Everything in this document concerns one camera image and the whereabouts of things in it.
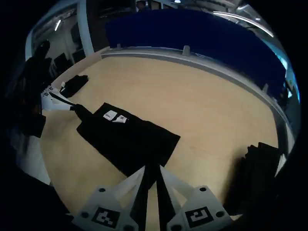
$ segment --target black fabric pile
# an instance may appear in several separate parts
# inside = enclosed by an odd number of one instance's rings
[[[75,95],[87,82],[87,75],[75,75],[72,79],[65,83],[65,87],[60,90],[61,95],[65,98],[70,98]]]
[[[110,110],[117,113],[112,120],[104,115]],[[104,103],[92,116],[81,105],[75,112],[82,123],[79,134],[106,157],[117,169],[130,176],[146,165],[149,186],[156,181],[159,164],[165,166],[180,136],[144,121],[129,112]],[[125,117],[125,123],[114,122]]]
[[[251,145],[245,158],[238,160],[224,203],[229,215],[245,213],[272,186],[282,153],[275,147]]]

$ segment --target small white card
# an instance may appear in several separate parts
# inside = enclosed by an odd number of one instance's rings
[[[126,120],[127,120],[126,117],[120,115],[120,116],[119,116],[115,121],[113,121],[113,122],[115,122],[115,123],[125,123]]]
[[[104,118],[111,121],[116,115],[117,115],[117,112],[110,110],[104,115]]]

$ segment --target fluorescent light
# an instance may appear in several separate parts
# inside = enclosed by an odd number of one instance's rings
[[[55,26],[55,31],[58,29],[59,25],[60,25],[61,20],[59,20]]]
[[[251,19],[249,18],[244,18],[242,16],[239,16],[239,15],[236,15],[236,14],[232,14],[232,13],[226,13],[226,12],[219,12],[219,11],[214,11],[213,14],[215,15],[222,15],[222,16],[228,16],[228,17],[231,17],[231,18],[237,18],[237,19],[240,19],[240,20],[243,20],[245,22],[248,22],[258,28],[260,28],[261,30],[263,30],[265,33],[267,33],[269,36],[271,36],[272,38],[274,37],[274,34],[269,31],[268,29],[266,29],[264,26],[262,26],[261,24],[259,23],[256,23],[255,21],[252,21]]]
[[[241,6],[241,7],[238,7],[238,10],[242,10],[242,9],[246,8],[247,6],[248,6],[248,4],[244,5],[244,6]]]

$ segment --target blue partition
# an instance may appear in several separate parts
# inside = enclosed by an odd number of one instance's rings
[[[153,10],[110,21],[105,26],[111,47],[152,46],[192,52],[225,63],[279,97],[285,69],[253,32],[215,15],[195,10]]]

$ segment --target dark clothing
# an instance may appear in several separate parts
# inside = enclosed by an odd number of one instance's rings
[[[109,121],[104,114],[110,110],[117,115]],[[119,116],[126,117],[126,122],[113,122]],[[156,181],[158,164],[165,166],[180,139],[154,123],[107,103],[92,117],[85,118],[77,128],[79,134],[126,176],[147,165],[150,186]]]

